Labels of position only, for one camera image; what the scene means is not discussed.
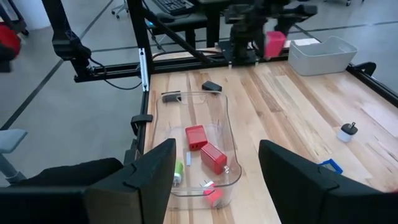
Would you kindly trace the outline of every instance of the computer keyboard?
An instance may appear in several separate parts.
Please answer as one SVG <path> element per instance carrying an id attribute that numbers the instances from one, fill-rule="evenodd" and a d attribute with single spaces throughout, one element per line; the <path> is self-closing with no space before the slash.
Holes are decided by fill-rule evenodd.
<path id="1" fill-rule="evenodd" d="M 153 0 L 157 6 L 165 13 L 172 16 L 179 16 L 183 14 L 193 13 L 196 6 L 184 0 Z"/>

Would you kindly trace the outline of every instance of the wooden tabletop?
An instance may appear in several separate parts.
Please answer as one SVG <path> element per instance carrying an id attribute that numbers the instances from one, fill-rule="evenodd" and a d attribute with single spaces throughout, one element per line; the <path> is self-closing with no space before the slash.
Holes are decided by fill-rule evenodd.
<path id="1" fill-rule="evenodd" d="M 200 91 L 207 80 L 228 97 L 243 174 L 225 208 L 168 211 L 164 223 L 280 223 L 257 158 L 261 139 L 316 163 L 332 158 L 343 175 L 375 189 L 398 189 L 398 109 L 348 72 L 302 77 L 288 62 L 270 62 L 153 75 L 148 113 L 155 114 L 161 93 Z M 359 131 L 343 143 L 336 134 L 351 122 Z M 147 125 L 146 151 L 154 126 Z"/>

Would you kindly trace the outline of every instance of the red charger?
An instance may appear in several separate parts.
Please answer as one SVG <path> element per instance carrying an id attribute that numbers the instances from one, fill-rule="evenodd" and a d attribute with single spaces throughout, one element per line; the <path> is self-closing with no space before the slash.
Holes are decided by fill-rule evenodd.
<path id="1" fill-rule="evenodd" d="M 211 143 L 207 143 L 201 148 L 200 158 L 217 175 L 229 172 L 229 167 L 226 165 L 226 155 Z"/>
<path id="2" fill-rule="evenodd" d="M 215 184 L 213 181 L 210 181 L 205 185 L 205 187 L 214 187 L 214 186 Z M 206 201 L 210 204 L 211 207 L 216 207 L 223 198 L 223 191 L 220 188 L 204 190 L 203 194 L 205 196 Z"/>
<path id="3" fill-rule="evenodd" d="M 202 125 L 185 128 L 190 151 L 197 151 L 207 144 L 206 132 Z"/>

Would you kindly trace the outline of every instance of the concrete floor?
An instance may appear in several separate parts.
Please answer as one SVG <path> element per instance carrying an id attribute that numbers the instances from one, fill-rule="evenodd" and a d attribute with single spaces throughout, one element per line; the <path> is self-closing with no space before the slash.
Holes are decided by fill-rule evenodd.
<path id="1" fill-rule="evenodd" d="M 72 29 L 82 37 L 83 44 L 94 50 L 93 58 L 105 65 L 138 61 L 136 39 L 127 14 L 122 13 L 118 21 L 110 13 L 121 2 L 63 1 Z M 374 77 L 398 92 L 398 64 L 394 61 L 398 57 L 394 43 L 398 37 L 398 1 L 365 0 L 361 4 L 360 0 L 353 0 L 350 7 L 345 6 L 344 0 L 309 3 L 317 4 L 319 13 L 297 25 L 320 40 L 336 35 L 357 46 L 359 52 L 353 63 L 376 62 Z M 297 29 L 291 32 L 290 39 L 307 38 Z M 229 26 L 222 24 L 220 37 L 227 36 Z M 205 30 L 198 30 L 198 48 L 205 47 L 205 37 Z M 20 56 L 12 63 L 14 71 L 0 74 L 0 125 L 29 132 L 6 157 L 27 177 L 48 167 L 104 157 L 122 161 L 124 151 L 131 145 L 129 121 L 139 113 L 141 88 L 121 91 L 100 81 L 75 83 L 72 66 L 54 54 L 51 38 L 49 28 L 32 31 Z M 166 50 L 179 48 L 165 46 Z M 129 87 L 139 79 L 111 81 Z M 0 186 L 6 185 L 0 174 Z"/>

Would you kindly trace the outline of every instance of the pink block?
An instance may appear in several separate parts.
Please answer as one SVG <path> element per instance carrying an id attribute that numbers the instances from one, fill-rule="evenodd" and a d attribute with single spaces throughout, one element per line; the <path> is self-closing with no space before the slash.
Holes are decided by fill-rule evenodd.
<path id="1" fill-rule="evenodd" d="M 267 44 L 264 49 L 264 57 L 271 58 L 279 56 L 284 48 L 286 36 L 279 31 L 269 31 L 266 36 Z"/>

